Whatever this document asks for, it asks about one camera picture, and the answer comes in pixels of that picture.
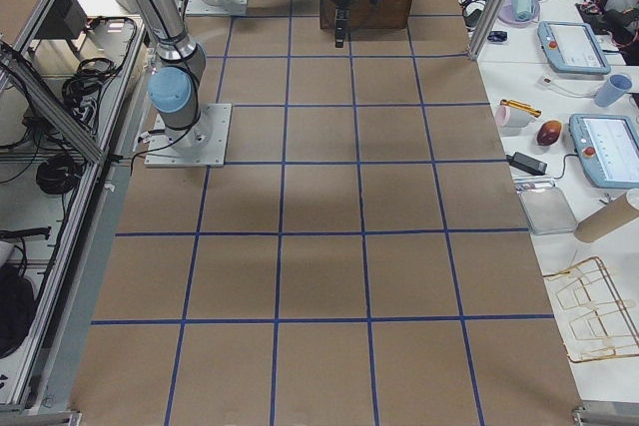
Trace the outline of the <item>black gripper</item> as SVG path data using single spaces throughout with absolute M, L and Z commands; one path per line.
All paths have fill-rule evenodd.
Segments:
M 345 41 L 348 33 L 349 24 L 349 8 L 357 0 L 330 0 L 335 6 L 334 15 L 334 45 L 336 48 L 342 48 L 342 42 Z

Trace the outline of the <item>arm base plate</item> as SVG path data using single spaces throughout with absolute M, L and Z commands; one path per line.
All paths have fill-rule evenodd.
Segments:
M 229 130 L 232 118 L 231 104 L 201 104 L 199 121 L 178 142 L 180 134 L 165 129 L 159 114 L 155 129 L 162 130 L 149 143 L 151 152 L 144 164 L 148 168 L 220 168 L 225 164 Z

